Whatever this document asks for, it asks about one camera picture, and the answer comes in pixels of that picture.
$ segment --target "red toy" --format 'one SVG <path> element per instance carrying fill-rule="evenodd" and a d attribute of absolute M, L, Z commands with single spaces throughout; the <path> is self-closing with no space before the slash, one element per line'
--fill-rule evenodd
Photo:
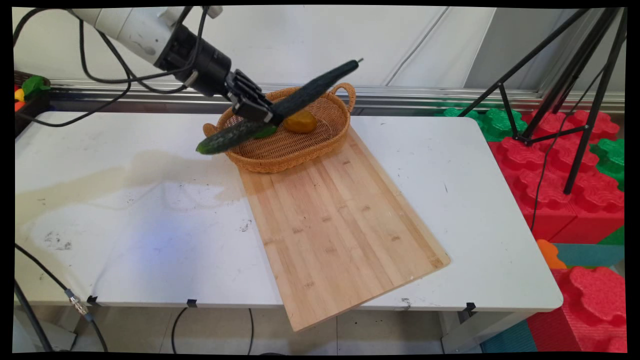
<path fill-rule="evenodd" d="M 599 172 L 578 174 L 570 204 L 577 217 L 548 238 L 552 243 L 596 244 L 625 223 L 625 194 Z"/>
<path fill-rule="evenodd" d="M 18 110 L 22 109 L 22 107 L 25 105 L 24 101 L 16 101 L 13 104 L 13 112 L 17 112 Z"/>
<path fill-rule="evenodd" d="M 627 352 L 624 278 L 605 267 L 551 272 L 564 302 L 527 319 L 538 351 Z"/>
<path fill-rule="evenodd" d="M 544 152 L 533 146 L 527 147 L 512 138 L 490 142 L 489 148 L 530 227 Z M 535 238 L 553 238 L 576 217 L 569 204 L 570 195 L 562 193 L 563 178 L 556 176 L 548 168 L 538 196 L 536 223 L 533 228 Z"/>
<path fill-rule="evenodd" d="M 527 124 L 531 122 L 534 116 L 537 114 L 537 110 L 534 110 L 528 114 L 522 115 L 522 120 Z M 565 113 L 557 113 L 554 114 L 552 112 L 547 112 L 545 116 L 542 117 L 538 126 L 536 126 L 536 130 L 533 132 L 532 138 L 539 138 L 541 136 L 555 134 L 560 130 L 560 124 L 562 124 L 562 120 L 564 119 Z M 569 119 L 564 122 L 563 130 L 573 129 L 576 126 L 573 126 L 569 123 Z"/>
<path fill-rule="evenodd" d="M 570 123 L 571 127 L 578 127 L 587 124 L 587 118 L 589 117 L 589 112 L 584 110 L 576 111 L 573 115 L 571 115 L 566 122 Z M 598 112 L 596 116 L 596 123 L 593 126 L 593 131 L 591 132 L 591 138 L 589 139 L 589 143 L 597 143 L 600 139 L 609 139 L 612 141 L 616 140 L 616 135 L 620 130 L 620 126 L 611 122 L 611 117 L 605 113 Z"/>
<path fill-rule="evenodd" d="M 539 149 L 542 153 L 545 153 L 552 142 L 553 140 L 538 142 L 533 144 L 533 147 Z M 566 178 L 571 170 L 575 153 L 578 150 L 578 144 L 580 144 L 579 136 L 560 136 L 549 152 L 549 157 L 547 158 L 547 170 L 554 171 L 558 174 L 562 173 L 564 174 L 564 178 Z M 598 171 L 596 169 L 598 160 L 599 159 L 596 154 L 591 151 L 585 151 L 582 157 L 582 163 L 580 163 L 579 172 L 588 173 Z"/>

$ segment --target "bamboo board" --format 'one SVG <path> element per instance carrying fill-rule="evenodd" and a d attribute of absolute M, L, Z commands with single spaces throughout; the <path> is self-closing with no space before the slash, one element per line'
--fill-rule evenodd
<path fill-rule="evenodd" d="M 294 331 L 450 262 L 353 128 L 329 154 L 240 175 Z"/>

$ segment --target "table leg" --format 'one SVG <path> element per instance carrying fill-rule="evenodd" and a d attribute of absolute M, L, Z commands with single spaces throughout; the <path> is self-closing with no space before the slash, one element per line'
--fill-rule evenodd
<path fill-rule="evenodd" d="M 458 322 L 457 325 L 451 325 L 451 316 L 444 316 L 444 318 L 449 319 L 446 326 L 448 329 L 444 327 L 447 332 L 443 331 L 444 336 L 442 336 L 444 353 L 465 352 L 533 314 L 535 313 L 481 311 L 474 313 L 462 324 Z"/>

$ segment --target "white wall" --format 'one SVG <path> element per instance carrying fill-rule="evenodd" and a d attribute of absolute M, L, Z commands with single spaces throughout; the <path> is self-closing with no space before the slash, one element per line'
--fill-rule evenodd
<path fill-rule="evenodd" d="M 498 8 L 467 78 L 467 88 L 488 88 L 516 65 L 576 9 Z M 507 89 L 537 90 L 568 47 L 578 24 L 546 46 L 505 81 Z"/>
<path fill-rule="evenodd" d="M 604 64 L 607 63 L 609 53 L 611 52 L 611 46 L 613 45 L 613 40 L 616 38 L 616 33 L 618 32 L 618 26 L 620 25 L 621 18 L 622 11 L 618 12 L 618 16 L 614 19 L 613 23 L 607 30 L 607 33 L 602 38 L 602 41 L 600 41 L 600 45 L 596 48 L 596 51 L 594 51 L 591 59 L 587 63 L 587 66 L 584 67 L 582 74 L 578 80 L 576 80 L 575 85 L 573 86 L 573 91 L 585 91 L 593 78 L 600 72 Z M 626 78 L 627 42 L 625 41 L 624 44 L 622 44 L 620 54 L 616 60 L 616 66 L 613 68 L 613 73 L 611 74 L 611 79 L 607 86 L 607 92 L 625 92 Z M 595 92 L 599 83 L 599 81 L 596 81 L 596 83 L 591 87 L 590 92 Z"/>
<path fill-rule="evenodd" d="M 443 6 L 266 5 L 224 6 L 207 19 L 206 41 L 260 84 L 302 84 L 351 59 L 364 58 L 345 78 L 356 86 L 384 85 L 419 43 Z M 13 8 L 13 27 L 30 8 Z M 495 8 L 454 8 L 391 83 L 392 86 L 463 87 Z M 200 9 L 185 25 L 196 32 Z M 86 79 L 80 66 L 78 21 L 61 10 L 33 17 L 14 48 L 14 68 L 50 79 Z M 120 65 L 96 32 L 85 28 L 89 70 L 123 78 Z M 137 75 L 157 72 L 116 45 Z"/>

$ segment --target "floor tile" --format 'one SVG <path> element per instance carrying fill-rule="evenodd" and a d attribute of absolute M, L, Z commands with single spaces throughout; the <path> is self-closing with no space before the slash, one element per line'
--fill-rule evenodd
<path fill-rule="evenodd" d="M 442 354 L 435 311 L 362 311 L 338 316 L 338 355 Z"/>
<path fill-rule="evenodd" d="M 253 309 L 255 337 L 252 355 L 336 355 L 336 320 L 329 319 L 294 333 L 284 309 Z"/>
<path fill-rule="evenodd" d="M 461 354 L 483 354 L 483 351 L 480 345 L 476 345 L 469 350 L 462 352 Z"/>
<path fill-rule="evenodd" d="M 91 307 L 110 352 L 158 353 L 173 309 L 165 307 Z M 95 331 L 80 320 L 72 351 L 102 351 Z"/>

